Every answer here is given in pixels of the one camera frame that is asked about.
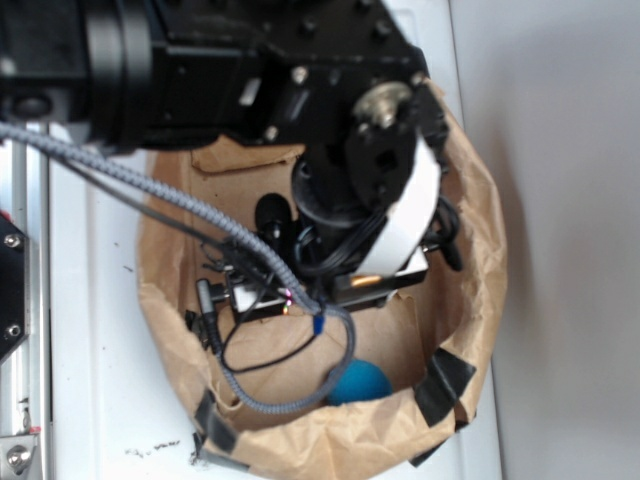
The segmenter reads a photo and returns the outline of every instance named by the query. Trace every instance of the gray braided cable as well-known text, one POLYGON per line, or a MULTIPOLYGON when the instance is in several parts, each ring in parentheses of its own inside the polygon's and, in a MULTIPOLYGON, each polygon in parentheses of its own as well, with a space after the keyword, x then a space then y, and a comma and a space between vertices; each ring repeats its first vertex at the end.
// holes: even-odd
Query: gray braided cable
POLYGON ((222 371, 229 385, 238 398, 247 406, 254 410, 267 414, 283 414, 298 411, 316 404, 326 397, 346 371, 355 352, 355 325, 351 315, 344 309, 327 305, 324 311, 318 302, 313 300, 298 281, 289 266, 269 245, 260 240, 243 225, 219 211, 212 205, 199 200, 181 190, 176 189, 166 183, 160 182, 146 175, 131 170, 123 165, 111 162, 101 155, 91 153, 76 145, 62 142, 48 135, 26 130, 5 122, 0 122, 0 138, 10 139, 19 143, 30 145, 54 159, 77 162, 85 167, 96 170, 107 176, 115 178, 138 190, 160 198, 168 203, 176 205, 192 214, 210 222, 221 230, 234 237, 244 248, 253 251, 259 256, 267 266, 274 272, 291 292, 293 300, 299 304, 306 312, 313 315, 323 314, 339 318, 345 326, 347 332, 347 345, 345 354, 331 371, 324 384, 313 394, 300 400, 269 404, 253 399, 240 386, 232 372, 222 366, 222 371))

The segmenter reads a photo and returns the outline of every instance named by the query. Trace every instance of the metal bracket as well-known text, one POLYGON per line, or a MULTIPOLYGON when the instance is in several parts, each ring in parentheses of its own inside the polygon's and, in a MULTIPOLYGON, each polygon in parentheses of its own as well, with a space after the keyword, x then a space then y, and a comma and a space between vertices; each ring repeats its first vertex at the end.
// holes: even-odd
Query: metal bracket
POLYGON ((26 480, 38 478, 41 471, 39 435, 0 437, 0 478, 2 480, 26 480))
POLYGON ((24 234, 0 215, 0 364, 27 337, 25 242, 24 234))

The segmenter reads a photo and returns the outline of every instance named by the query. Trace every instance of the brown paper bag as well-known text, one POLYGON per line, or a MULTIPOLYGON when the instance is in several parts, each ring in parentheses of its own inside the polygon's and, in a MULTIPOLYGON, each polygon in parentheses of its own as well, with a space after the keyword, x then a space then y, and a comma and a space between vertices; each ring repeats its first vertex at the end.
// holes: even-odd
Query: brown paper bag
MULTIPOLYGON (((210 351, 202 349, 184 322, 186 310, 199 310, 195 281, 220 279, 202 268, 206 259, 196 241, 142 220, 140 303, 169 380, 206 439, 204 451, 213 455, 210 458, 227 459, 270 478, 363 479, 433 449, 456 425, 474 418, 506 292, 506 241, 495 185, 450 114, 447 120, 451 133, 445 156, 451 171, 443 189, 460 211, 457 244, 465 269, 455 273, 439 254, 432 254, 423 284, 398 292, 383 309, 354 315, 356 358, 378 365, 393 385, 395 393, 381 400, 317 405, 286 416, 262 415, 240 404, 210 351)), ((236 165, 235 158, 249 154, 223 140, 199 152, 158 154, 152 170, 156 178, 253 229, 253 210, 262 195, 289 195, 291 152, 285 148, 278 163, 270 157, 269 165, 259 162, 261 166, 226 171, 236 165)), ((191 215, 155 199, 148 202, 220 236, 191 215)), ((222 312, 221 323, 224 335, 232 325, 228 310, 222 312)), ((295 311, 252 322, 240 329, 229 360, 242 367, 279 357, 300 345, 310 331, 310 320, 295 311)), ((342 355, 344 341, 340 325, 328 320, 325 333, 300 355, 239 379, 262 401, 306 396, 342 355)))

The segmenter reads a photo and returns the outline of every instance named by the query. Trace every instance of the blue ball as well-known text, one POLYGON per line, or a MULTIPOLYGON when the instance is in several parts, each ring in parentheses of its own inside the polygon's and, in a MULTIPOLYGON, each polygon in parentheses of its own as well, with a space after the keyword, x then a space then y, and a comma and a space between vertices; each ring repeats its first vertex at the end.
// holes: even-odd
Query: blue ball
POLYGON ((329 405, 376 400, 391 395, 389 379, 373 363, 352 360, 338 385, 327 397, 329 405))

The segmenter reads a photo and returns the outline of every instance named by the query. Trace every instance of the black mount plate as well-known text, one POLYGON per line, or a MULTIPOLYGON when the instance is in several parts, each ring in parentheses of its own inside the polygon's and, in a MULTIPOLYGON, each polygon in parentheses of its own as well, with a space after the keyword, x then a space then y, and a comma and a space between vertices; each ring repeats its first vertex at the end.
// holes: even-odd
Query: black mount plate
POLYGON ((0 214, 0 364, 26 338, 25 243, 0 214))

